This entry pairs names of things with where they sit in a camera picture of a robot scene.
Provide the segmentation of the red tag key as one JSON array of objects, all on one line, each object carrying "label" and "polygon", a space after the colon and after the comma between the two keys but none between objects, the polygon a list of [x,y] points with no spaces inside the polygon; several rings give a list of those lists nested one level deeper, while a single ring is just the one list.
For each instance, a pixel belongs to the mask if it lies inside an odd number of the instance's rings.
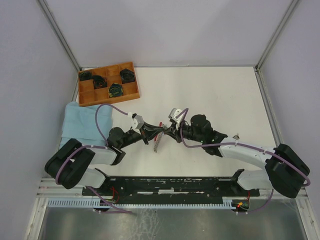
[{"label": "red tag key", "polygon": [[236,135],[233,136],[233,138],[234,138],[235,140],[239,140],[239,139],[240,139],[240,136],[239,136],[238,134],[236,134]]}]

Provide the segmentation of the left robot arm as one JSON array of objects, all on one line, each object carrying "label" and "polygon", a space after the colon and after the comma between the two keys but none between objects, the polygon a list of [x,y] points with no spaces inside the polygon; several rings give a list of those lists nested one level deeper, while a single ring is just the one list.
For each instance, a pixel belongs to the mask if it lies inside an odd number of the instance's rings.
[{"label": "left robot arm", "polygon": [[120,127],[114,127],[109,131],[106,146],[83,145],[72,138],[48,160],[44,170],[55,179],[57,185],[67,190],[76,185],[90,186],[99,195],[106,195],[111,189],[111,183],[104,174],[90,169],[89,166],[115,166],[126,155],[123,148],[138,141],[147,145],[164,130],[164,127],[148,123],[142,124],[139,129],[131,128],[126,132]]}]

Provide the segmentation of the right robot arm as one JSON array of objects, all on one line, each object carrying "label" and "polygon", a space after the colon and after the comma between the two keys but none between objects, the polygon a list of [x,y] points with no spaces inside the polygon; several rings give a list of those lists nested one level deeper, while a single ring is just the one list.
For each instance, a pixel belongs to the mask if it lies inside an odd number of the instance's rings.
[{"label": "right robot arm", "polygon": [[169,115],[169,133],[178,143],[194,141],[195,148],[220,158],[242,161],[255,166],[256,170],[239,169],[229,183],[231,193],[242,195],[247,190],[274,190],[294,199],[303,187],[311,184],[309,167],[286,144],[277,147],[255,146],[240,142],[214,130],[204,114],[194,115],[189,124],[185,112]]}]

